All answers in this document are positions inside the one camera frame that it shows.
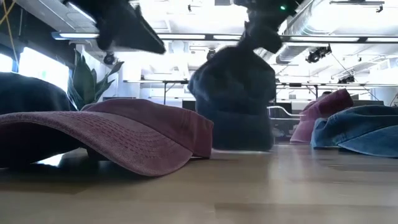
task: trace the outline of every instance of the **window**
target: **window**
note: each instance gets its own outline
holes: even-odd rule
[[[68,90],[69,68],[28,47],[21,53],[19,73],[52,83],[64,91]]]
[[[0,54],[0,72],[12,72],[13,59]]]

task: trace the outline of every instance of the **cap brim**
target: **cap brim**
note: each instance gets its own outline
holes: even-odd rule
[[[390,126],[338,145],[350,151],[370,156],[398,158],[397,133],[398,126]]]
[[[188,149],[137,121],[89,111],[2,115],[0,146],[0,167],[86,147],[147,176],[169,174],[192,156]]]
[[[315,120],[300,121],[290,138],[291,143],[310,144]]]

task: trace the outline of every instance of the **ductwork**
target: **ductwork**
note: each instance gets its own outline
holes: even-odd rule
[[[304,9],[305,11],[299,15],[299,17],[288,26],[284,35],[328,35],[335,31],[336,27],[329,27],[328,30],[320,30],[318,27],[313,27],[310,24],[310,20],[314,19],[314,12],[317,10],[325,12],[326,7],[329,6],[329,0],[313,0],[310,5]],[[284,50],[276,58],[278,64],[288,64],[296,56],[300,55],[308,47],[302,46],[286,46]]]

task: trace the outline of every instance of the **ceiling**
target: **ceiling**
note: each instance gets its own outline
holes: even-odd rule
[[[307,0],[311,5],[298,19],[290,23],[288,35],[396,35],[398,34],[398,1],[384,0],[384,10],[376,13],[378,6],[337,6],[330,0]],[[247,19],[246,9],[239,6],[221,6],[222,0],[145,0],[131,1],[140,4],[148,23],[158,33],[216,33],[240,34]],[[91,21],[59,0],[17,0],[24,9],[62,32],[96,32]],[[102,59],[103,53],[94,42],[83,42],[86,50]],[[166,41],[167,53],[163,56],[140,53],[145,60],[144,73],[170,73],[187,75],[206,61],[209,48],[220,49],[234,42],[189,41],[183,44]],[[267,53],[267,60],[276,70],[282,82],[331,82],[353,72],[361,82],[378,63],[398,57],[397,45],[332,44],[333,55],[318,63],[309,64],[305,57],[316,46],[288,46],[279,53],[291,57],[277,64],[278,55]],[[120,53],[129,58],[130,52]]]

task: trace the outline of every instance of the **baseball cap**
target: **baseball cap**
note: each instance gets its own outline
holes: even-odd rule
[[[252,50],[221,49],[193,74],[188,89],[196,98],[196,111],[214,122],[214,148],[272,147],[266,106],[275,98],[275,71]]]
[[[0,114],[76,110],[61,88],[12,72],[0,72],[0,101]]]
[[[290,142],[309,144],[313,126],[318,118],[328,118],[353,104],[354,102],[346,89],[335,91],[315,101],[300,113],[304,116],[300,117],[300,122],[290,138]]]
[[[398,157],[398,108],[358,106],[316,121],[311,145],[339,146],[381,157]]]
[[[209,158],[212,129],[193,111],[141,99],[107,100],[82,111],[5,114],[0,167],[84,147],[137,174],[165,175],[192,156]]]

